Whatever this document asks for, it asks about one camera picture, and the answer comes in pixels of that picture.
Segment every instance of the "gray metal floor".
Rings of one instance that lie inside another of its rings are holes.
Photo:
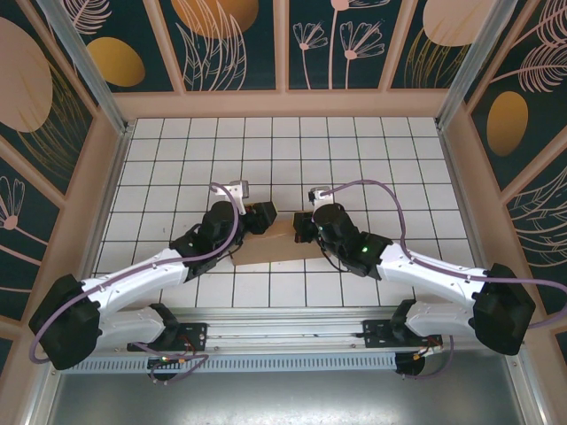
[[[457,352],[440,378],[392,371],[199,374],[170,387],[144,375],[64,375],[49,424],[523,424],[503,357]]]

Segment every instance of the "white tile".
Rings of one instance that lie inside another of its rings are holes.
[[[216,137],[216,118],[194,118],[189,129],[190,138]]]
[[[459,211],[432,211],[431,215],[438,239],[467,237]]]
[[[335,160],[330,162],[333,183],[349,183],[362,178],[361,163],[358,160]]]
[[[301,163],[299,161],[273,161],[272,183],[301,183]]]
[[[441,142],[437,137],[414,137],[417,157],[420,159],[444,159]]]
[[[271,263],[271,272],[301,272],[305,271],[305,263],[303,259],[294,259],[292,261],[277,261]]]
[[[185,159],[212,161],[213,152],[214,139],[189,139]]]
[[[216,130],[217,137],[244,137],[244,135],[244,118],[219,118],[219,127]]]
[[[245,204],[255,204],[257,202],[269,202],[272,196],[272,188],[269,185],[251,184],[248,188],[249,197],[245,199]]]
[[[105,242],[97,273],[113,273],[132,265],[136,242]]]
[[[130,144],[127,161],[153,161],[158,150],[158,139],[134,139]]]
[[[185,235],[185,233],[202,220],[202,212],[176,212],[174,217],[174,229],[171,233],[172,239],[177,239]]]
[[[214,161],[213,178],[211,179],[211,182],[228,184],[230,182],[240,180],[241,173],[241,161]]]
[[[358,137],[371,137],[374,135],[384,135],[382,123],[378,117],[356,117],[356,135]]]
[[[399,282],[378,281],[378,293],[381,306],[398,306],[404,299],[414,299],[413,288]]]
[[[439,239],[441,258],[447,263],[463,267],[474,267],[475,261],[470,253],[469,241],[466,239],[443,240]]]
[[[190,118],[167,118],[161,130],[162,139],[186,139],[189,136]]]
[[[329,139],[330,157],[333,159],[358,159],[358,144],[354,137]]]
[[[182,186],[175,209],[180,212],[205,212],[208,198],[208,186]]]
[[[439,254],[439,246],[437,240],[432,239],[408,239],[408,249],[410,251],[422,254],[432,259],[441,259]]]
[[[359,231],[369,232],[369,218],[366,211],[349,211],[348,216]]]
[[[150,184],[153,162],[127,162],[120,184]]]
[[[416,149],[411,137],[386,137],[386,148],[390,159],[416,158]]]
[[[175,211],[179,186],[150,186],[145,202],[146,212]]]
[[[340,190],[335,193],[335,202],[345,207],[347,211],[366,210],[366,203],[364,202],[364,189],[362,186],[351,186]]]
[[[361,167],[363,179],[376,180],[381,183],[392,183],[389,161],[363,160],[361,161]]]
[[[140,212],[113,212],[106,231],[106,241],[135,241],[141,219]]]
[[[427,198],[432,210],[458,210],[457,198],[450,184],[426,184]]]
[[[303,273],[272,274],[270,276],[271,307],[304,307],[305,275]]]
[[[242,163],[242,180],[250,184],[270,184],[272,178],[270,161],[245,161]]]
[[[353,117],[329,117],[327,119],[329,135],[335,137],[355,136]]]
[[[158,161],[183,161],[187,139],[161,139],[159,141]]]
[[[161,303],[167,308],[192,308],[195,306],[198,279],[181,285],[165,288],[161,293]]]
[[[301,161],[304,184],[331,184],[329,161]]]
[[[140,227],[140,241],[168,241],[174,221],[172,212],[145,212]]]
[[[167,242],[138,242],[134,254],[134,264],[145,261],[167,248]]]
[[[411,134],[415,136],[437,136],[437,128],[433,118],[414,117],[409,118],[409,126],[411,126]]]
[[[269,273],[269,263],[243,264],[236,270],[237,273]]]
[[[272,139],[245,139],[246,159],[272,159]]]
[[[343,273],[341,279],[345,307],[380,305],[378,303],[378,290],[375,279],[360,277],[350,273]]]
[[[361,159],[388,159],[383,137],[359,137],[357,140]]]
[[[329,159],[329,139],[301,138],[301,159]]]
[[[163,118],[141,118],[136,122],[136,128],[134,129],[134,138],[159,138],[159,136],[161,135],[162,127]]]
[[[216,139],[216,145],[214,147],[214,160],[242,160],[243,144],[243,139]]]
[[[407,237],[409,239],[427,239],[435,237],[429,211],[405,211]]]
[[[301,211],[301,186],[272,186],[272,202],[278,211]]]
[[[402,137],[409,135],[409,124],[407,118],[402,117],[385,117],[382,118],[382,127],[384,128],[384,135],[387,137],[389,135]]]
[[[246,137],[271,137],[271,118],[247,118],[245,125]]]
[[[370,232],[398,239],[401,235],[400,217],[395,211],[369,211]]]
[[[307,274],[307,306],[334,307],[342,306],[338,273]]]
[[[324,117],[301,117],[301,137],[321,137],[327,135],[327,119]]]
[[[421,183],[422,175],[415,160],[397,159],[390,161],[394,183]]]
[[[113,211],[115,213],[141,212],[144,210],[147,194],[147,186],[119,186]]]
[[[181,184],[209,184],[212,166],[213,162],[209,161],[185,161]],[[237,177],[240,177],[240,170],[238,170]]]
[[[272,141],[272,159],[300,159],[301,148],[298,137],[277,138]]]
[[[153,166],[151,184],[179,184],[183,161],[160,161]]]
[[[232,274],[203,274],[198,282],[197,307],[231,307]]]
[[[273,137],[299,137],[297,117],[274,117],[272,127]]]
[[[338,265],[338,260],[336,257],[329,255],[330,260],[336,266]],[[305,270],[306,272],[332,272],[337,273],[337,269],[329,264],[329,261],[325,258],[320,259],[306,259],[305,260]]]
[[[406,210],[429,210],[425,188],[422,184],[396,184],[396,197]]]
[[[419,161],[419,166],[422,169],[423,182],[425,183],[450,183],[451,177],[447,170],[445,161],[429,159]]]
[[[386,185],[393,191],[393,185]],[[384,189],[376,185],[365,184],[366,205],[369,210],[395,210],[396,204],[392,197]]]
[[[267,307],[269,274],[237,274],[234,307]]]

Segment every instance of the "pink line-art flower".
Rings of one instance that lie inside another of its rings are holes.
[[[18,226],[18,217],[24,202],[25,193],[26,185],[20,180],[14,179],[13,185],[11,186],[5,175],[0,177],[0,229],[7,231],[16,230],[22,235],[27,236],[38,243],[47,245],[47,242],[30,235],[27,231]],[[23,259],[28,263],[35,264],[36,266],[40,266],[42,264],[42,262],[37,259],[32,259],[21,252],[17,252],[1,244],[0,251],[4,251],[13,257]]]
[[[348,71],[351,60],[371,58],[384,53],[384,43],[380,42],[380,22],[370,25],[361,23],[353,32],[353,22],[340,26],[340,41],[343,44],[346,58],[345,89],[348,89]]]
[[[307,88],[311,89],[311,84],[309,83],[309,75],[307,74],[307,63],[305,60],[306,50],[318,49],[320,47],[329,44],[329,39],[325,37],[325,32],[321,28],[321,23],[318,24],[306,24],[303,28],[303,24],[295,24],[293,26],[293,34],[295,39],[299,44],[301,49],[301,56],[303,57],[303,72],[305,73],[305,81],[307,83]]]
[[[337,15],[339,12],[349,9],[369,9],[371,7],[384,6],[390,0],[330,0],[333,6],[333,22],[330,28],[330,49],[329,49],[329,90],[333,88],[333,48],[335,46],[335,28],[337,27]]]

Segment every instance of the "dark teal wallpaper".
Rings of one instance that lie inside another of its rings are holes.
[[[112,92],[173,90],[143,0],[61,3]]]
[[[291,0],[290,89],[376,89],[399,11],[400,1]]]
[[[66,193],[92,116],[14,0],[0,3],[0,136]]]
[[[8,360],[8,353],[12,348],[12,341],[9,339],[0,338],[0,376],[4,370],[6,360]]]
[[[527,2],[527,0],[518,0],[518,2],[516,3],[516,7],[514,8],[514,11],[512,12],[510,19],[508,20],[508,23],[502,29],[500,37],[498,37],[498,41],[494,45],[493,50],[491,51],[490,55],[488,55],[488,58],[486,58],[485,63],[480,68],[480,71],[478,71],[477,78],[475,78],[474,81],[472,82],[472,84],[470,84],[470,88],[467,91],[467,94],[464,96],[464,101],[466,103],[469,102],[470,98],[472,97],[475,90],[477,89],[478,84],[480,83],[480,80],[482,80],[482,78],[484,77],[486,68],[488,68],[488,66],[490,64],[492,64],[494,57],[496,56],[496,53],[498,53],[498,50],[502,46],[502,43],[504,43],[504,40],[508,36],[510,29],[514,26],[514,23],[516,22],[517,16],[524,9],[526,2]]]
[[[0,158],[0,315],[20,320],[59,209]]]
[[[567,151],[508,203],[508,211],[533,277],[567,285]],[[538,290],[548,314],[567,301],[554,288]]]
[[[273,0],[160,0],[188,91],[276,88]]]
[[[448,89],[492,2],[419,0],[392,89]]]
[[[567,4],[540,2],[472,119],[504,189],[567,125]]]

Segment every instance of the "white grid table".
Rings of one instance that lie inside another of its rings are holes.
[[[251,202],[272,200],[278,217],[289,219],[311,208],[312,187],[360,178],[395,191],[411,250],[474,266],[433,119],[144,119],[136,123],[95,275],[146,259],[199,223],[216,199],[210,181],[248,180]],[[352,187],[336,200],[360,230],[400,237],[395,205],[379,187]],[[241,267],[225,259],[199,279],[132,306],[363,306],[405,298],[437,299],[404,284],[339,273],[325,259]]]

